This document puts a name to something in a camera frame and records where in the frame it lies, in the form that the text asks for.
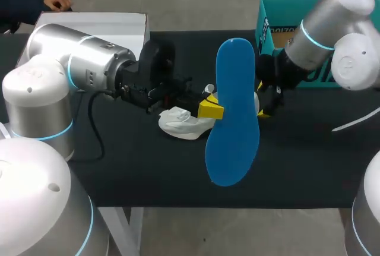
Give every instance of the gray concrete floor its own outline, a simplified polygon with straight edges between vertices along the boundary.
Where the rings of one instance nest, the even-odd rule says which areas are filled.
[[[76,11],[147,12],[152,30],[254,29],[259,5],[259,0],[72,1]],[[147,208],[141,254],[345,255],[338,210],[210,208]]]

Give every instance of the blue light ring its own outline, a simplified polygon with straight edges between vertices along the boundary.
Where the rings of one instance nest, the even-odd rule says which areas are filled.
[[[303,27],[303,20],[301,21],[301,25],[300,25],[300,28],[301,30],[303,31],[303,33],[305,34],[305,36],[315,45],[317,45],[318,47],[320,48],[323,48],[325,50],[329,50],[329,51],[333,51],[334,48],[331,48],[331,47],[327,47],[327,46],[324,46],[320,43],[318,43],[317,41],[315,41],[313,38],[310,37],[309,33],[307,33],[307,31],[305,30],[305,28]]]
[[[353,227],[353,229],[354,229],[354,233],[355,233],[355,235],[356,235],[357,241],[359,241],[359,244],[360,244],[360,246],[363,248],[364,252],[365,252],[368,256],[372,256],[371,253],[370,253],[370,252],[367,250],[367,248],[364,246],[363,242],[360,240],[359,235],[358,235],[357,232],[356,232],[355,223],[354,223],[354,205],[355,205],[355,201],[356,201],[356,199],[354,200],[354,203],[352,204],[352,210],[351,210],[352,227]]]
[[[90,235],[91,235],[91,231],[93,230],[93,224],[94,224],[94,207],[93,207],[93,202],[91,201],[91,198],[90,196],[88,196],[88,199],[90,200],[90,205],[91,205],[91,222],[90,222],[90,227],[88,229],[88,232],[87,232],[87,236],[85,237],[85,240],[83,241],[83,244],[81,246],[81,248],[79,248],[78,252],[75,254],[75,256],[79,256],[84,247],[86,247],[86,244],[88,242],[88,240],[90,239]]]
[[[82,44],[83,41],[87,40],[87,39],[91,39],[93,38],[94,36],[92,35],[89,35],[89,36],[84,36],[81,40],[79,40],[77,46],[79,46],[80,44]],[[78,89],[78,87],[74,84],[72,78],[71,78],[71,61],[72,61],[72,56],[73,56],[73,51],[70,53],[70,57],[69,57],[69,61],[67,63],[67,77],[69,78],[69,81],[70,83]]]
[[[39,141],[46,141],[46,140],[50,140],[50,139],[56,138],[56,137],[58,137],[58,136],[61,136],[62,134],[65,134],[67,131],[69,131],[73,124],[74,124],[74,121],[71,120],[70,125],[69,125],[66,129],[64,129],[63,131],[61,131],[61,132],[59,132],[59,133],[57,133],[57,134],[54,134],[54,135],[51,135],[51,136],[47,136],[47,137],[32,138],[32,139],[34,139],[34,140],[39,140]],[[13,132],[13,134],[14,134],[15,136],[17,136],[17,137],[25,137],[25,136],[21,136],[21,135],[17,134],[17,133],[14,132],[13,130],[12,130],[12,132]]]

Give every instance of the blue insole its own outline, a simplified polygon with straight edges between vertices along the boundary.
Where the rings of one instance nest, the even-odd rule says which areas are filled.
[[[218,102],[224,107],[207,140],[206,167],[219,186],[239,182],[251,167],[259,145],[255,110],[255,52],[245,39],[224,42],[216,58]]]

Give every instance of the black tablecloth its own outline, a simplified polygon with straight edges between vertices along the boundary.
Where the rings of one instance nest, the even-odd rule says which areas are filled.
[[[215,82],[217,49],[228,38],[254,42],[254,31],[153,32],[177,48],[176,72],[193,76],[194,89]],[[0,37],[0,77],[15,65],[26,37]],[[75,125],[75,158],[95,157],[98,143],[87,120],[84,94]],[[341,89],[297,89],[275,117],[260,121],[257,157],[242,181],[214,185],[205,168],[207,136],[176,140],[161,132],[158,113],[121,100],[98,98],[94,118],[106,157],[71,163],[98,206],[321,208],[350,207],[371,158],[380,149],[380,116],[331,132],[378,107],[380,93]],[[78,105],[79,94],[72,98]],[[3,101],[0,118],[7,120]]]

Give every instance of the cardboard box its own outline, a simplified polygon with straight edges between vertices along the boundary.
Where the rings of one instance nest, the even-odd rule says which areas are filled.
[[[276,56],[280,53],[287,41],[293,37],[302,19],[317,2],[318,0],[260,0],[255,33],[259,55]],[[377,30],[380,30],[380,0],[375,2],[371,19]],[[330,69],[331,58],[298,87],[339,87]]]

